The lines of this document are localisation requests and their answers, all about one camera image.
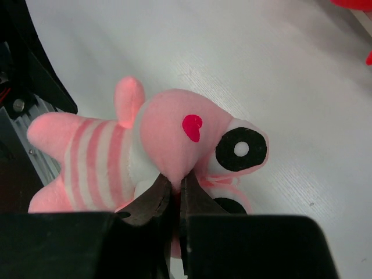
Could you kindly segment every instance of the white surface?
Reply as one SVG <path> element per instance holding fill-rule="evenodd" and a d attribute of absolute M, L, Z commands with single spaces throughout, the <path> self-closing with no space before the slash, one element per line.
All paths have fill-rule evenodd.
<path fill-rule="evenodd" d="M 81 115 L 114 117 L 128 74 L 148 95 L 205 94 L 269 135 L 268 164 L 242 180 L 255 212 L 313 217 L 342 278 L 370 279 L 372 43 L 328 2 L 27 1 Z"/>

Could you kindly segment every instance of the striped body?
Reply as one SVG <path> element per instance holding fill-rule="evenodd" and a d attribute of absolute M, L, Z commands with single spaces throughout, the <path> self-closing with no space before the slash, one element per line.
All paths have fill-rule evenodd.
<path fill-rule="evenodd" d="M 61 178 L 74 211 L 114 211 L 133 199 L 128 173 L 131 130 L 117 121 L 82 118 L 62 162 Z"/>

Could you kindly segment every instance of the plush toy ear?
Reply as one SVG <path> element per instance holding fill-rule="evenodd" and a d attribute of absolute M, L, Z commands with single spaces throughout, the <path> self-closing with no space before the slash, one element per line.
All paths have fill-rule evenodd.
<path fill-rule="evenodd" d="M 145 90 L 135 77 L 125 77 L 116 86 L 115 109 L 119 124 L 132 128 L 134 119 L 145 102 Z"/>

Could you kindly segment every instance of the red heart patch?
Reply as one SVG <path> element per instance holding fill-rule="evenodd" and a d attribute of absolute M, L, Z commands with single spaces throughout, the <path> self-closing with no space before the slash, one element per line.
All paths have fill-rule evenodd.
<path fill-rule="evenodd" d="M 203 125 L 203 120 L 197 115 L 188 115 L 182 122 L 182 128 L 186 135 L 193 141 L 200 141 L 200 128 Z"/>

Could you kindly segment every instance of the pink stuffed pig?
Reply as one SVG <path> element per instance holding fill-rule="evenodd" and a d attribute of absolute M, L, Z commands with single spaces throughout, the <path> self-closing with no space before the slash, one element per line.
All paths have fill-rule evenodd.
<path fill-rule="evenodd" d="M 29 141 L 62 170 L 33 197 L 30 213 L 115 212 L 159 173 L 178 193 L 192 169 L 212 198 L 234 199 L 250 210 L 234 181 L 266 163 L 268 140 L 257 127 L 191 91 L 168 90 L 145 102 L 134 77 L 118 83 L 115 108 L 118 120 L 56 112 L 33 121 Z"/>

